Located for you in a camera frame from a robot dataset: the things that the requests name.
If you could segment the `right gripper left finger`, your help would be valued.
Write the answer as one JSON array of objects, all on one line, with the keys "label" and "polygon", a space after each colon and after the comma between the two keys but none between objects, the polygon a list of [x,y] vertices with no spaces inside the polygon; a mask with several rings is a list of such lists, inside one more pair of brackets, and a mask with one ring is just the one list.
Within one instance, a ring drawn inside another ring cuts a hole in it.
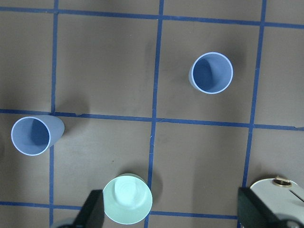
[{"label": "right gripper left finger", "polygon": [[92,190],[72,223],[73,228],[102,228],[105,219],[103,190]]}]

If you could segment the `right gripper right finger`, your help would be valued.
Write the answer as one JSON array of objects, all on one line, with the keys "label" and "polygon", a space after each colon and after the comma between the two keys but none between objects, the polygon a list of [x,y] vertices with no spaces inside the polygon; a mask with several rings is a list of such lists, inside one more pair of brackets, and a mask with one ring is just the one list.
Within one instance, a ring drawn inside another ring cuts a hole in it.
[{"label": "right gripper right finger", "polygon": [[278,218],[250,189],[238,188],[238,221],[244,228],[300,228],[291,218]]}]

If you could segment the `blue cup near right arm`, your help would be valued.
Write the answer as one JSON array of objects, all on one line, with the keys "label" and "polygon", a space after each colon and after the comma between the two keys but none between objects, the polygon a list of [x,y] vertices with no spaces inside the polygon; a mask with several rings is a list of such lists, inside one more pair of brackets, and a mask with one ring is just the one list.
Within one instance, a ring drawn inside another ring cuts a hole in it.
[{"label": "blue cup near right arm", "polygon": [[233,79],[231,61],[219,52],[208,52],[198,57],[189,70],[191,86],[205,94],[214,95],[226,90]]}]

